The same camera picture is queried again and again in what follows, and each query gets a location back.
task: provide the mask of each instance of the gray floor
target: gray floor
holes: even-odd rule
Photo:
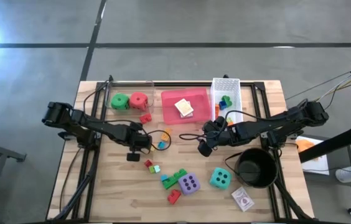
[[[0,43],[89,43],[100,0],[0,1]],[[351,42],[351,0],[112,0],[97,42]],[[40,119],[49,101],[73,103],[87,49],[0,49],[0,145],[27,153],[0,180],[0,223],[44,220],[63,141]],[[351,48],[95,49],[87,80],[281,80],[285,96],[351,69]],[[339,80],[288,101],[316,98]],[[325,126],[351,128],[340,91]],[[349,188],[308,182],[317,218],[351,223]]]

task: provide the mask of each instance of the white basket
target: white basket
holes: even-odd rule
[[[210,88],[210,99],[212,102],[212,120],[215,120],[215,105],[221,101],[221,98],[227,95],[231,98],[232,105],[229,108],[220,110],[219,116],[225,117],[230,110],[242,111],[242,97],[240,95],[240,80],[238,78],[213,78],[212,87]],[[233,123],[243,121],[241,113],[230,113]]]

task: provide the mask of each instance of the wooden workbench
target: wooden workbench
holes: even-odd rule
[[[280,81],[264,81],[271,114],[277,114],[286,109]],[[83,100],[94,92],[96,82],[81,82],[75,102],[76,109],[82,109]],[[146,131],[155,129],[172,129],[172,146],[166,151],[153,151],[149,155],[142,155],[140,162],[127,162],[128,148],[120,146],[103,137],[98,171],[95,181],[94,196],[91,206],[91,222],[270,222],[273,214],[269,200],[268,189],[254,189],[245,187],[255,205],[248,211],[242,212],[233,200],[231,193],[241,184],[232,177],[231,185],[227,190],[212,187],[208,181],[215,167],[227,168],[224,159],[234,153],[252,146],[260,147],[258,139],[249,145],[240,147],[220,147],[210,157],[201,156],[197,150],[197,141],[183,141],[178,138],[181,133],[199,133],[203,123],[178,124],[167,126],[163,122],[161,108],[161,91],[180,89],[180,87],[156,87],[154,111],[152,121],[144,125]],[[255,114],[250,87],[241,87],[243,111]],[[262,116],[261,97],[259,96]],[[86,112],[90,114],[93,96],[87,101]],[[139,121],[138,116],[117,116],[108,110],[106,119],[131,119]],[[244,116],[244,121],[254,118]],[[161,133],[152,135],[154,144],[160,140]],[[59,212],[59,197],[68,171],[78,147],[75,141],[68,141],[63,150],[57,181],[47,218],[56,216]],[[144,166],[144,161],[150,159],[159,164],[161,172],[150,174]],[[64,206],[74,193],[78,173],[80,170],[82,153],[73,165],[63,197]],[[283,148],[281,164],[286,181],[286,188],[297,204],[313,217],[311,202],[307,191],[306,181],[302,172],[296,147],[287,144]],[[169,190],[165,190],[160,181],[161,174],[172,175],[180,168],[187,172],[194,172],[201,184],[200,190],[192,195],[182,195],[175,205],[167,201]],[[178,184],[171,189],[179,189]],[[80,204],[80,214],[84,211],[84,197]],[[277,194],[279,209],[282,203]]]

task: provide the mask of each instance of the black bucket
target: black bucket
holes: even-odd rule
[[[256,188],[270,186],[278,176],[272,155],[258,148],[242,152],[235,163],[235,171],[240,182]]]

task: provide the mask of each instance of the purple dice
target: purple dice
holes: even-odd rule
[[[184,195],[192,194],[200,188],[199,180],[196,178],[196,175],[194,173],[182,176],[178,180],[178,183],[180,184],[182,193]]]

